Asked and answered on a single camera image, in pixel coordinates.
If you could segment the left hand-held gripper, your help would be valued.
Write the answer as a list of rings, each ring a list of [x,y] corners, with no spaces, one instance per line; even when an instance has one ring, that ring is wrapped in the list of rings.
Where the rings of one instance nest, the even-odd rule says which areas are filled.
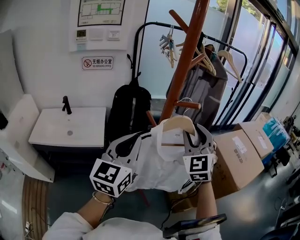
[[[95,164],[90,180],[95,190],[119,197],[136,177],[135,161],[141,146],[141,136],[130,134],[110,143],[106,153]]]

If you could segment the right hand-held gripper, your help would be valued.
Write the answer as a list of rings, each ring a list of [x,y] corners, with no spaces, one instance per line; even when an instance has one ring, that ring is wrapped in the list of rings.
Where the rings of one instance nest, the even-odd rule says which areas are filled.
[[[187,192],[192,186],[212,180],[215,163],[218,161],[212,134],[202,125],[196,125],[199,146],[193,144],[190,133],[183,131],[184,147],[179,153],[179,193]]]

